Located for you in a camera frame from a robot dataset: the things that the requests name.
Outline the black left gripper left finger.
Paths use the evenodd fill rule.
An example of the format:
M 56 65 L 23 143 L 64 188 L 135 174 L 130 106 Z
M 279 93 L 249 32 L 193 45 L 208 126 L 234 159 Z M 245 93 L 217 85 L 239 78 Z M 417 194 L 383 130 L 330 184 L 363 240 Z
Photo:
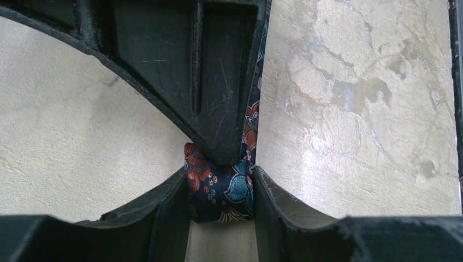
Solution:
M 190 218 L 183 169 L 96 221 L 1 217 L 1 261 L 184 261 Z

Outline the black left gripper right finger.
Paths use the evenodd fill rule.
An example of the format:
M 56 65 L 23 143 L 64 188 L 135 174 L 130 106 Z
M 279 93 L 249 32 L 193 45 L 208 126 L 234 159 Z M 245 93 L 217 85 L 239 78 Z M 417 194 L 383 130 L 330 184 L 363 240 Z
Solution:
M 260 261 L 462 261 L 459 216 L 337 219 L 284 190 L 259 166 L 253 180 Z

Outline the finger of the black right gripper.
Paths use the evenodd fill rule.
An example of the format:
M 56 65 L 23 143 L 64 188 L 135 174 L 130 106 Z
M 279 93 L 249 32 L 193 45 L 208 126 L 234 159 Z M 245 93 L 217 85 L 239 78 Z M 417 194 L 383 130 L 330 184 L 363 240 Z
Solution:
M 241 159 L 269 1 L 1 1 L 1 16 L 94 56 L 218 165 Z

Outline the navy floral tie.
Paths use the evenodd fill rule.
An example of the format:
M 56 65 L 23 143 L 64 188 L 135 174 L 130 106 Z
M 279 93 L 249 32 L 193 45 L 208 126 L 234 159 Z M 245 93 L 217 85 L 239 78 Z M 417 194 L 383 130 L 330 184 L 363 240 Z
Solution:
M 219 166 L 197 144 L 188 142 L 184 146 L 188 210 L 191 219 L 197 223 L 254 218 L 252 175 L 256 166 L 260 96 L 271 5 L 271 1 L 266 4 L 263 35 L 244 119 L 240 161 L 231 166 Z

